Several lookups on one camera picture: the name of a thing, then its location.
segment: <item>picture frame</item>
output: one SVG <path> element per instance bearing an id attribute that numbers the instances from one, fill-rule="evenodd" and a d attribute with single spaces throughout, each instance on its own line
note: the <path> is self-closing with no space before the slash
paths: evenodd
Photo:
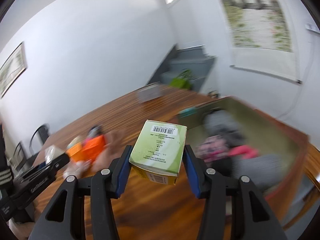
<path id="1" fill-rule="evenodd" d="M 2 98 L 15 80 L 27 69 L 24 43 L 10 54 L 0 68 L 0 97 Z"/>

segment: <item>orange bag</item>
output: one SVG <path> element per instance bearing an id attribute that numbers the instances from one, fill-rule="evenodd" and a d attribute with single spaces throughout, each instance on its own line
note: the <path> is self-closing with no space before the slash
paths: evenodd
<path id="1" fill-rule="evenodd" d="M 87 156 L 87 160 L 91 159 L 91 161 L 94 162 L 98 155 L 104 150 L 105 145 L 105 137 L 100 135 L 87 141 L 82 148 L 82 152 Z"/>
<path id="2" fill-rule="evenodd" d="M 86 161 L 88 157 L 83 153 L 81 142 L 67 150 L 67 154 L 74 161 Z"/>

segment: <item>cardboard box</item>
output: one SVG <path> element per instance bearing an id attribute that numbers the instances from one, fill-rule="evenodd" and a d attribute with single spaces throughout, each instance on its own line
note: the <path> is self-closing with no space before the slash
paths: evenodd
<path id="1" fill-rule="evenodd" d="M 162 96 L 161 86 L 159 82 L 152 83 L 137 90 L 137 96 L 140 103 L 158 98 Z"/>
<path id="2" fill-rule="evenodd" d="M 133 147 L 129 162 L 137 175 L 174 185 L 179 174 L 187 127 L 147 120 Z"/>

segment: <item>barcode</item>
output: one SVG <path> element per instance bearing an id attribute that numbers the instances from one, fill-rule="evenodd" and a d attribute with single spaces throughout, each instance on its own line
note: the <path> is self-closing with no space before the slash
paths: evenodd
<path id="1" fill-rule="evenodd" d="M 158 125 L 153 125 L 151 128 L 151 132 L 158 132 L 158 133 L 164 133 L 164 134 L 170 134 L 170 135 L 176 135 L 176 128 L 171 128 L 171 127 L 165 127 L 165 126 L 158 126 Z"/>
<path id="2" fill-rule="evenodd" d="M 163 181 L 163 178 L 160 177 L 160 176 L 156 176 L 156 175 L 153 175 L 153 177 L 155 178 L 155 181 L 158 182 L 158 183 L 164 183 Z"/>
<path id="3" fill-rule="evenodd" d="M 161 184 L 168 184 L 168 177 L 166 177 L 166 176 L 155 175 L 150 172 L 146 172 L 146 174 L 147 174 L 148 178 L 153 182 L 157 182 L 157 183 L 161 183 Z"/>

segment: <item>wooden table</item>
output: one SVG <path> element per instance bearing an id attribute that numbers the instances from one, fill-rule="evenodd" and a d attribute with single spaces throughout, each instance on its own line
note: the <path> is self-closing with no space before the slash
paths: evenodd
<path id="1" fill-rule="evenodd" d="M 315 187 L 303 199 L 304 206 L 300 212 L 286 225 L 284 229 L 293 226 L 302 216 L 308 212 L 313 204 L 320 198 L 320 152 L 312 144 L 308 145 L 308 154 L 303 164 L 303 171 L 306 176 L 313 182 Z"/>
<path id="2" fill-rule="evenodd" d="M 138 103 L 135 92 L 124 95 L 62 128 L 48 138 L 43 149 L 52 144 L 65 149 L 73 138 L 85 136 L 93 125 L 101 125 L 104 132 L 124 129 L 123 149 L 127 144 L 134 145 L 147 119 L 176 122 L 173 117 L 182 109 L 212 101 L 211 98 L 192 91 L 166 86 L 163 86 L 163 92 L 164 96 L 143 104 Z M 42 150 L 35 165 L 43 160 Z M 45 208 L 62 181 L 62 174 L 59 172 L 57 180 L 37 198 L 38 210 Z M 278 203 L 278 206 L 289 205 L 284 201 Z M 175 186 L 149 182 L 138 178 L 131 171 L 125 192 L 120 199 L 112 200 L 112 206 L 121 240 L 196 239 L 204 200 L 198 200 L 192 194 L 182 165 Z M 85 225 L 87 239 L 93 239 L 89 197 L 85 200 Z M 227 224 L 225 239 L 229 238 L 230 224 Z"/>

